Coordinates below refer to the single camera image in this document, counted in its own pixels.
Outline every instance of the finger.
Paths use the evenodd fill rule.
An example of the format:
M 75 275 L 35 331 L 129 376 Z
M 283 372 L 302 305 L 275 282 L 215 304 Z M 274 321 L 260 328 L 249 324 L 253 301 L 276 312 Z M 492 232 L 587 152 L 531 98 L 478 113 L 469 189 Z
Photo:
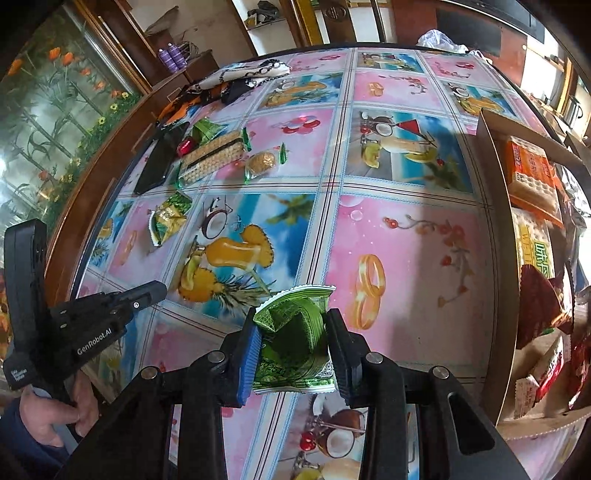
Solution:
M 36 442 L 42 445 L 52 445 L 58 448 L 64 445 L 64 442 L 51 425 L 38 425 L 36 429 L 29 433 Z
M 99 419 L 98 402 L 93 397 L 92 402 L 83 410 L 79 408 L 78 411 L 80 413 L 80 420 L 76 423 L 76 432 L 81 437 L 84 437 Z
M 51 445 L 52 447 L 61 448 L 64 446 L 64 441 L 60 438 L 60 436 L 55 432 L 52 428 L 51 431 L 53 432 L 53 437 L 47 442 L 45 445 Z
M 78 409 L 66 405 L 58 400 L 52 398 L 39 398 L 39 403 L 43 404 L 41 418 L 44 422 L 51 424 L 69 424 L 76 423 L 80 419 L 80 412 Z
M 90 379 L 81 370 L 78 370 L 76 372 L 74 387 L 72 388 L 72 398 L 76 404 L 87 404 L 94 397 Z
M 85 437 L 98 419 L 98 413 L 90 412 L 86 417 L 78 420 L 76 423 L 76 433 L 81 437 Z

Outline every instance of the spray can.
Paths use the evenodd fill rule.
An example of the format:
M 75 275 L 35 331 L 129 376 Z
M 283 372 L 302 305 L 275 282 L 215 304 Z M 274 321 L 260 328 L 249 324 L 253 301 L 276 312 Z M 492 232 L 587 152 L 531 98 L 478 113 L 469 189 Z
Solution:
M 159 49 L 158 50 L 158 57 L 164 63 L 165 67 L 168 68 L 170 73 L 177 73 L 178 67 L 177 64 L 174 62 L 173 58 L 170 56 L 167 50 Z
M 168 53 L 173 58 L 179 69 L 183 69 L 187 66 L 187 60 L 183 57 L 183 54 L 178 47 L 172 43 L 168 44 Z

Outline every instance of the sleeve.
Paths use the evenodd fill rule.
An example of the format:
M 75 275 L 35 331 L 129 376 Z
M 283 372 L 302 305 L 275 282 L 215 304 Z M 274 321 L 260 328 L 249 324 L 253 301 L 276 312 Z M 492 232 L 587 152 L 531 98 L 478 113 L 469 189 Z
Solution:
M 41 445 L 29 434 L 19 413 L 20 399 L 14 400 L 0 418 L 0 443 L 33 480 L 49 480 L 66 463 L 65 448 Z

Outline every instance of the table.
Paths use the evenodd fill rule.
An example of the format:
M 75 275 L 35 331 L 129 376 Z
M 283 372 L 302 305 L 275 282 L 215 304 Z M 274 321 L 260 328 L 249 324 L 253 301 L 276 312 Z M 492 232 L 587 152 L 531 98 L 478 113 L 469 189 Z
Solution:
M 219 347 L 248 306 L 266 298 L 262 283 L 271 291 L 323 283 L 336 286 L 330 306 L 372 349 L 412 368 L 443 364 L 478 399 L 497 298 L 493 206 L 484 200 L 472 135 L 482 107 L 546 134 L 544 127 L 476 57 L 359 47 L 279 58 L 289 76 L 224 108 L 216 102 L 191 112 L 190 120 L 246 127 L 250 155 L 285 143 L 287 163 L 248 185 L 242 164 L 232 164 L 189 187 L 189 219 L 158 249 L 148 215 L 172 194 L 172 182 L 132 194 L 150 150 L 118 192 L 79 295 L 154 279 L 169 294 L 89 365 L 93 379 L 114 397 L 146 365 L 181 368 Z M 249 225 L 256 239 L 242 235 Z M 180 276 L 195 240 L 212 247 L 199 265 L 201 281 L 183 298 Z M 265 242 L 273 255 L 257 257 Z M 224 409 L 229 479 L 288 480 L 294 468 L 300 480 L 321 471 L 356 479 L 365 416 L 344 407 L 337 394 L 279 393 Z M 351 437 L 335 425 L 357 431 Z M 302 433 L 315 442 L 307 453 Z M 410 478 L 418 476 L 415 440 L 411 434 Z

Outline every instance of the black smartphone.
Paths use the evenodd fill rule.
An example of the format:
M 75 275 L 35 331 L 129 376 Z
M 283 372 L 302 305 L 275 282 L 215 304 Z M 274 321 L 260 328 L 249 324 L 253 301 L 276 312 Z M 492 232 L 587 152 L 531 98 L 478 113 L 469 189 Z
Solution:
M 156 146 L 135 184 L 134 193 L 142 195 L 148 190 L 160 187 L 168 176 L 171 165 L 177 159 L 177 146 L 184 138 L 189 122 L 160 132 Z

